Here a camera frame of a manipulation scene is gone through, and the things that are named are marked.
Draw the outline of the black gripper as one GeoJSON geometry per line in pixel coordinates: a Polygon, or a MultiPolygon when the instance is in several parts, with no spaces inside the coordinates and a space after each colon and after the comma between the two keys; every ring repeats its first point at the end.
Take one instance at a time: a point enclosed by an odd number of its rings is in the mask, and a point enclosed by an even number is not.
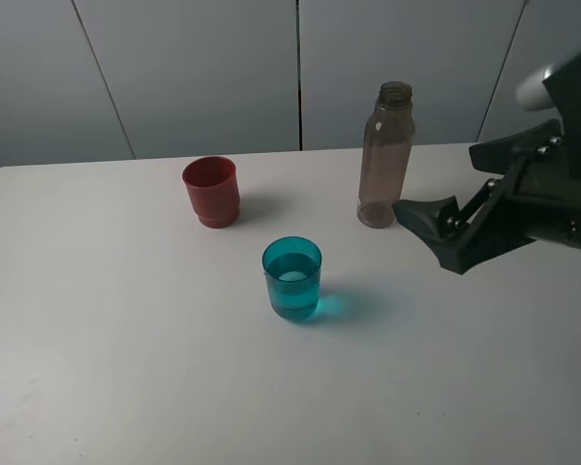
{"type": "Polygon", "coordinates": [[[462,275],[537,240],[581,250],[581,177],[570,169],[581,149],[558,119],[477,143],[469,153],[475,170],[502,177],[488,197],[474,196],[462,208],[455,197],[392,205],[398,223],[441,268],[462,275]]]}

